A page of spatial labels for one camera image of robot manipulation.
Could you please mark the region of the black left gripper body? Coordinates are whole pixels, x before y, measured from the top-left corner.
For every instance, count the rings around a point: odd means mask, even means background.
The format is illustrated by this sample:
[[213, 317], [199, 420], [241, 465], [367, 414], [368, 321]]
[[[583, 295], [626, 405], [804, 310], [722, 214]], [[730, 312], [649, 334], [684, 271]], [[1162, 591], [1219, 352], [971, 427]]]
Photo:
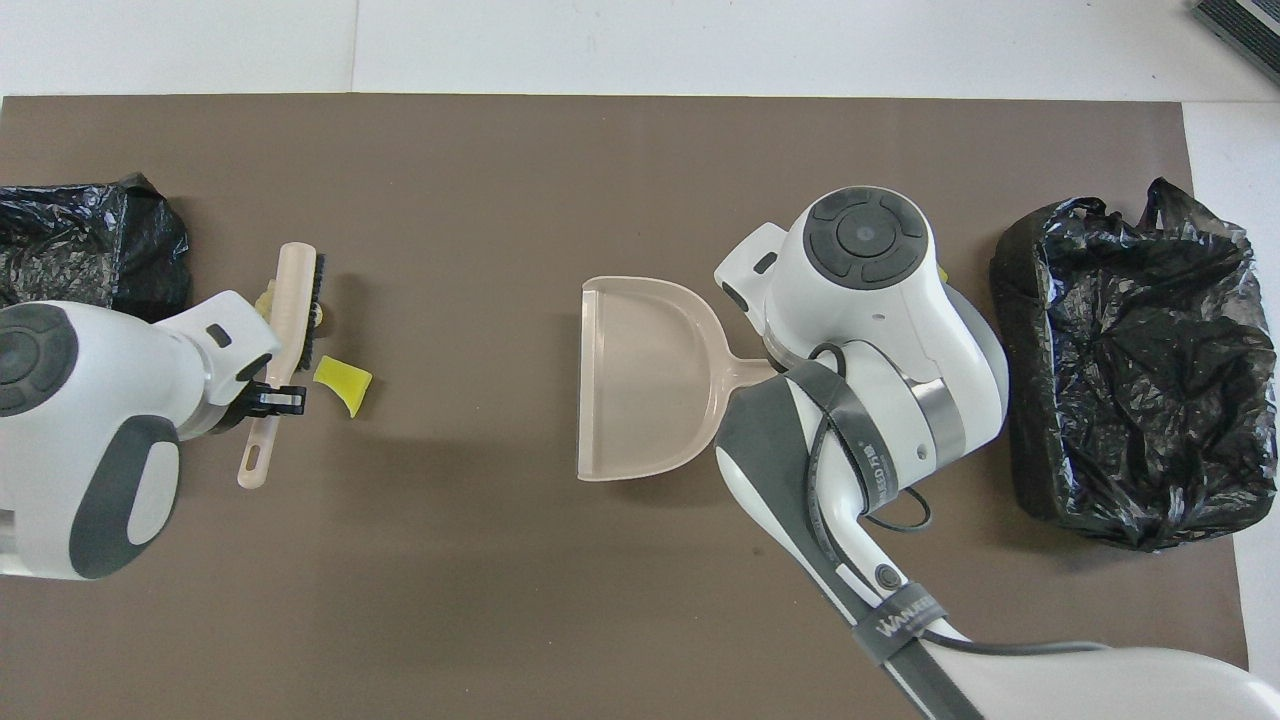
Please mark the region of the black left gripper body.
[[227, 405], [224, 414], [207, 430], [210, 436], [216, 436], [230, 430], [250, 418], [262, 416], [260, 404], [260, 389], [242, 389], [236, 398]]

